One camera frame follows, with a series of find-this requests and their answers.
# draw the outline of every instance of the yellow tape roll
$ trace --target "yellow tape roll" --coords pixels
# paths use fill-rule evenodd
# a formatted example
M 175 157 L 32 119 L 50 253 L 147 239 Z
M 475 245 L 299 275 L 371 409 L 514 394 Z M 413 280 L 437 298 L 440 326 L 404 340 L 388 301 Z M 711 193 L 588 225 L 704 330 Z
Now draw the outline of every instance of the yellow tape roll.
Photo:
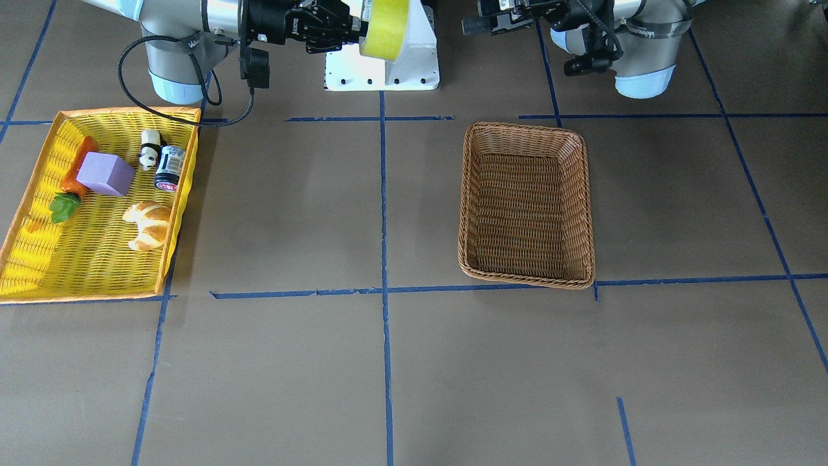
M 408 24 L 408 0 L 372 0 L 368 34 L 359 53 L 395 61 L 402 49 Z

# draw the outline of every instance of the panda figurine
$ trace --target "panda figurine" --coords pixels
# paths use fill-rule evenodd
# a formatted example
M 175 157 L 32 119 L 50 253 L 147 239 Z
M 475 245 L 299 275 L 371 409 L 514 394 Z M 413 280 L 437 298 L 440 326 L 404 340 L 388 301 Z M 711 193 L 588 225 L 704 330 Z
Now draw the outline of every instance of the panda figurine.
M 141 131 L 141 154 L 138 156 L 138 162 L 144 171 L 155 167 L 158 163 L 158 157 L 161 155 L 161 147 L 165 143 L 161 141 L 161 133 L 156 129 L 144 129 Z

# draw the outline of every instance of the purple foam cube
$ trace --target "purple foam cube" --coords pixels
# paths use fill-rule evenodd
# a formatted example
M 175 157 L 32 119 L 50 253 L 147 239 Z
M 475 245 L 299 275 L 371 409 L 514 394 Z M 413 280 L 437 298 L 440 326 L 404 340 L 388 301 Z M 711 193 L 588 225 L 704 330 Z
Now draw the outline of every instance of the purple foam cube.
M 122 158 L 111 153 L 86 154 L 78 172 L 78 182 L 100 194 L 126 196 L 135 169 Z

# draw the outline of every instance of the wire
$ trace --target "wire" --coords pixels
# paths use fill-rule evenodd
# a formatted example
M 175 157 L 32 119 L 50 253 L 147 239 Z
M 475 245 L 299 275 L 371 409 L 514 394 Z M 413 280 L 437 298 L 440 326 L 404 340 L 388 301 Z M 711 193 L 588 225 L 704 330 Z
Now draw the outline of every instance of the wire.
M 127 59 L 127 56 L 129 55 L 129 52 L 134 50 L 135 47 L 140 46 L 144 42 L 149 42 L 149 41 L 179 42 L 179 41 L 181 41 L 181 39 L 176 39 L 176 38 L 170 37 L 170 36 L 144 36 L 144 37 L 138 39 L 137 41 L 133 42 L 132 44 L 129 44 L 127 46 L 127 48 L 123 49 L 123 53 L 121 53 L 121 57 L 118 59 L 118 83 L 121 85 L 121 90 L 123 90 L 123 93 L 135 105 L 137 105 L 141 109 L 146 110 L 147 112 L 149 112 L 151 114 L 160 116 L 162 118 L 166 118 L 166 119 L 175 121 L 177 123 L 183 123 L 183 124 L 189 124 L 191 126 L 197 126 L 199 128 L 222 128 L 224 126 L 229 126 L 231 124 L 236 124 L 236 123 L 242 121 L 243 119 L 247 118 L 248 115 L 250 115 L 250 112 L 253 110 L 253 98 L 254 98 L 254 89 L 253 88 L 250 88 L 250 100 L 248 101 L 248 107 L 247 107 L 246 110 L 244 110 L 244 113 L 236 119 L 221 122 L 221 123 L 201 123 L 201 122 L 197 122 L 197 121 L 189 121 L 187 119 L 178 118 L 178 117 L 175 117 L 175 116 L 172 116 L 172 115 L 169 115 L 169 114 L 163 114 L 162 112 L 159 112 L 158 110 L 147 107 L 144 103 L 142 103 L 141 101 L 136 99 L 135 96 L 133 96 L 132 93 L 129 92 L 129 90 L 127 89 L 127 85 L 123 80 L 123 62 Z M 190 59 L 191 60 L 195 59 L 193 54 L 190 54 Z M 194 61 L 194 64 L 195 64 L 195 73 L 196 73 L 196 76 L 199 77 L 199 82 L 201 84 L 202 92 L 204 93 L 205 98 L 209 101 L 209 98 L 207 98 L 207 94 L 206 94 L 206 91 L 207 91 L 206 85 L 203 84 L 204 83 L 204 76 L 201 74 L 201 68 L 198 66 L 197 61 Z M 221 102 L 221 94 L 220 94 L 220 87 L 219 87 L 219 103 L 220 102 Z
M 199 80 L 199 85 L 201 86 L 201 95 L 204 96 L 207 103 L 213 105 L 214 107 L 218 107 L 221 105 L 221 84 L 219 83 L 219 77 L 215 74 L 215 71 L 210 70 L 210 74 L 213 75 L 213 80 L 215 81 L 215 87 L 219 92 L 219 99 L 215 102 L 209 99 L 207 95 L 207 81 L 204 78 L 204 75 L 201 74 L 201 66 L 199 65 L 199 61 L 195 58 L 195 54 L 190 54 L 190 61 L 193 62 L 193 68 L 195 68 L 195 77 Z
M 607 25 L 604 24 L 604 22 L 601 21 L 601 19 L 597 15 L 595 15 L 595 13 L 592 12 L 592 10 L 587 8 L 581 0 L 575 0 L 575 3 L 578 3 L 578 5 L 581 8 L 583 8 L 586 12 L 586 16 L 590 17 L 590 20 L 592 20 L 592 22 L 595 23 L 595 25 L 598 26 L 598 28 L 600 28 L 601 31 L 604 31 L 609 37 L 609 39 L 612 40 L 613 44 L 615 45 L 615 53 L 613 60 L 621 58 L 621 56 L 623 56 L 623 50 L 621 50 L 621 41 L 619 41 L 619 38 L 615 35 L 615 32 L 609 27 L 607 27 Z

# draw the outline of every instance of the blue tape line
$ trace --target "blue tape line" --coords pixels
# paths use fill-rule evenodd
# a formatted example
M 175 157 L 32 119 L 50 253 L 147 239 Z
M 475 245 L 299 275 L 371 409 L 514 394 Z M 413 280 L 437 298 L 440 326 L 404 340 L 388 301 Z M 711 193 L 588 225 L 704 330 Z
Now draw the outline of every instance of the blue tape line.
M 546 82 L 549 84 L 549 95 L 552 97 L 552 108 L 555 110 L 555 121 L 558 124 L 558 128 L 562 128 L 561 111 L 558 109 L 558 99 L 555 96 L 555 83 L 552 81 L 549 56 L 546 54 L 546 44 L 543 41 L 543 33 L 541 32 L 541 23 L 539 21 L 535 21 L 535 29 L 537 30 L 537 40 L 541 43 L 541 56 L 543 57 L 543 67 L 546 69 Z
M 627 456 L 629 457 L 629 465 L 636 466 L 635 450 L 633 449 L 633 437 L 629 434 L 629 424 L 627 423 L 627 410 L 623 407 L 623 400 L 620 396 L 615 398 L 619 406 L 619 416 L 621 416 L 621 428 L 623 429 L 623 439 L 627 444 Z
M 36 124 L 51 124 L 52 122 L 48 119 L 22 119 L 18 121 L 9 121 L 4 124 L 9 126 L 34 126 Z
M 385 442 L 388 466 L 394 465 L 394 422 L 391 402 L 391 332 L 388 326 L 388 197 L 386 177 L 385 92 L 379 92 L 379 171 L 383 214 L 383 355 L 385 359 Z
M 286 123 L 319 123 L 325 121 L 443 121 L 455 119 L 454 115 L 398 116 L 398 117 L 294 117 Z
M 123 299 L 85 299 L 83 301 L 52 301 L 48 303 L 3 303 L 0 308 L 15 308 L 17 306 L 56 306 L 58 304 L 109 304 L 109 303 L 157 303 L 163 301 L 163 296 L 150 296 L 148 298 L 123 298 Z
M 161 301 L 161 311 L 158 313 L 158 328 L 156 329 L 155 349 L 152 352 L 152 371 L 147 378 L 147 387 L 144 389 L 144 402 L 141 405 L 141 419 L 138 421 L 138 432 L 135 434 L 135 448 L 132 449 L 132 466 L 138 466 L 138 460 L 141 457 L 141 447 L 144 441 L 144 429 L 147 427 L 147 415 L 150 410 L 150 399 L 152 398 L 152 386 L 155 383 L 156 369 L 158 368 L 158 355 L 161 352 L 161 337 L 164 334 L 164 322 L 166 321 L 166 309 L 170 303 L 172 289 L 172 275 L 176 270 L 176 257 L 178 251 L 173 253 L 170 261 L 170 270 L 166 275 L 166 282 L 164 283 L 164 294 Z
M 729 283 L 729 282 L 761 282 L 773 280 L 787 280 L 787 275 L 743 275 L 734 277 L 694 277 L 677 279 L 633 279 L 633 280 L 600 280 L 598 286 L 632 286 L 641 284 L 699 284 L 699 283 Z
M 828 274 L 794 274 L 793 278 L 797 280 L 828 279 Z
M 455 119 L 454 115 L 434 115 L 421 117 L 385 117 L 385 121 L 441 121 Z
M 389 293 L 430 293 L 435 291 L 484 291 L 490 289 L 533 289 L 530 284 L 452 284 L 441 286 L 400 286 L 389 288 Z
M 791 290 L 793 291 L 793 295 L 797 299 L 797 304 L 799 305 L 799 310 L 802 312 L 802 317 L 805 319 L 805 324 L 808 327 L 808 332 L 811 333 L 811 340 L 814 342 L 814 346 L 816 347 L 816 352 L 819 353 L 820 359 L 822 360 L 822 366 L 825 369 L 826 373 L 828 373 L 828 357 L 826 357 L 825 350 L 822 348 L 822 343 L 820 342 L 819 336 L 816 334 L 816 330 L 814 329 L 813 322 L 811 321 L 811 316 L 808 315 L 808 310 L 805 307 L 805 304 L 802 302 L 802 297 L 799 294 L 799 289 L 797 288 L 797 283 L 794 280 L 793 275 L 791 274 L 791 268 L 788 267 L 787 260 L 785 260 L 785 255 L 782 252 L 782 246 L 779 244 L 779 239 L 776 236 L 776 232 L 773 230 L 773 225 L 771 225 L 771 219 L 768 215 L 768 211 L 765 209 L 765 205 L 762 202 L 762 198 L 759 195 L 759 191 L 756 188 L 756 183 L 753 181 L 753 175 L 750 174 L 750 168 L 748 167 L 747 160 L 744 158 L 744 154 L 742 153 L 742 148 L 739 145 L 739 140 L 736 138 L 736 132 L 733 130 L 733 125 L 730 124 L 730 119 L 728 118 L 728 114 L 725 111 L 725 104 L 723 103 L 721 96 L 719 95 L 718 89 L 716 89 L 716 84 L 713 81 L 713 76 L 710 73 L 710 69 L 707 67 L 707 63 L 705 62 L 705 58 L 701 54 L 701 49 L 699 48 L 699 43 L 696 41 L 696 35 L 693 34 L 692 28 L 689 30 L 690 39 L 693 42 L 693 46 L 696 49 L 696 54 L 699 56 L 699 61 L 701 62 L 702 68 L 705 70 L 705 75 L 707 76 L 707 80 L 710 82 L 710 88 L 713 90 L 713 96 L 716 99 L 716 102 L 719 104 L 719 109 L 724 116 L 724 122 L 727 124 L 728 132 L 730 133 L 730 138 L 733 140 L 733 145 L 736 148 L 736 153 L 739 155 L 739 162 L 742 164 L 742 169 L 744 170 L 744 175 L 748 179 L 748 184 L 750 185 L 751 191 L 753 191 L 753 197 L 756 199 L 756 204 L 759 207 L 759 211 L 762 212 L 762 218 L 765 220 L 765 226 L 768 228 L 768 233 L 771 236 L 771 240 L 773 240 L 773 246 L 776 248 L 777 255 L 779 256 L 779 260 L 782 262 L 782 268 L 785 269 L 785 275 L 787 277 L 788 282 L 791 285 Z
M 828 118 L 828 114 L 727 114 L 728 118 Z M 722 114 L 526 114 L 517 119 L 723 118 Z
M 825 118 L 828 114 L 727 114 L 729 118 Z
M 308 123 L 320 121 L 379 121 L 379 117 L 295 117 L 286 119 L 286 123 Z
M 46 38 L 46 31 L 49 30 L 49 24 L 51 23 L 52 15 L 55 14 L 55 6 L 57 5 L 57 0 L 52 0 L 51 5 L 49 6 L 49 12 L 46 14 L 46 20 L 43 22 L 43 28 L 41 29 L 41 34 L 37 37 L 37 43 L 35 44 L 35 50 L 31 52 L 31 57 L 29 57 L 29 63 L 26 65 L 26 71 L 23 72 L 23 77 L 20 79 L 20 85 L 17 87 L 17 93 L 14 95 L 14 100 L 12 100 L 12 106 L 8 109 L 8 114 L 6 114 L 6 119 L 2 128 L 0 129 L 0 143 L 2 143 L 3 139 L 6 137 L 6 130 L 8 129 L 8 123 L 12 121 L 12 116 L 14 115 L 14 111 L 17 109 L 17 104 L 20 102 L 20 97 L 23 94 L 23 87 L 26 86 L 26 80 L 29 79 L 29 73 L 31 73 L 31 68 L 35 65 L 35 59 L 37 58 L 38 52 L 41 51 L 41 46 L 43 45 L 43 39 Z
M 555 115 L 518 115 L 518 119 L 556 119 Z M 722 118 L 721 114 L 563 114 L 561 119 Z
M 380 294 L 380 288 L 354 289 L 305 289 L 299 291 L 262 291 L 253 293 L 215 293 L 210 296 L 215 299 L 260 299 L 260 298 L 297 298 L 302 296 L 342 296 L 347 294 Z
M 828 273 L 824 274 L 794 274 L 797 280 L 828 279 Z M 786 275 L 743 275 L 732 277 L 691 277 L 673 279 L 629 279 L 629 280 L 598 280 L 592 286 L 597 293 L 601 286 L 639 286 L 645 284 L 703 284 L 703 283 L 731 283 L 731 282 L 762 282 L 762 281 L 787 280 Z M 543 287 L 530 284 L 451 284 L 436 286 L 400 286 L 388 287 L 389 294 L 406 293 L 431 293 L 450 291 L 488 291 L 498 289 L 543 289 Z M 210 291 L 210 295 L 216 299 L 259 299 L 259 298 L 294 298 L 303 296 L 332 296 L 349 294 L 381 294 L 382 288 L 351 288 L 351 289 L 306 289 L 297 291 L 263 291 L 252 293 L 216 293 Z

